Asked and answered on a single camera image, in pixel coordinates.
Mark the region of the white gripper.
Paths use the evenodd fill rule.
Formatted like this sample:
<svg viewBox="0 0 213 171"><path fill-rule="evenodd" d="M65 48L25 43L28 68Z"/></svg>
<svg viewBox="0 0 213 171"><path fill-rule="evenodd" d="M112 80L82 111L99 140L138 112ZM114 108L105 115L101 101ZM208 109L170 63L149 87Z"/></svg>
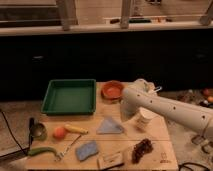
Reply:
<svg viewBox="0 0 213 171"><path fill-rule="evenodd" d="M126 122L130 120L132 117L136 115L138 111L138 106L128 103L125 100L122 100L120 103L120 113L121 113L121 120Z"/></svg>

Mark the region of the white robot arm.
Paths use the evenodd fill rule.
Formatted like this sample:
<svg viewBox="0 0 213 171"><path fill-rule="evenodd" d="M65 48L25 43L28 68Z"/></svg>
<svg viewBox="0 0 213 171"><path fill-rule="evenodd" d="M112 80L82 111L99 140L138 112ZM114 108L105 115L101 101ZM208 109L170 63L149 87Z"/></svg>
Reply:
<svg viewBox="0 0 213 171"><path fill-rule="evenodd" d="M143 107L181 124L213 142L213 109L158 96L144 79L122 90L121 118L131 119Z"/></svg>

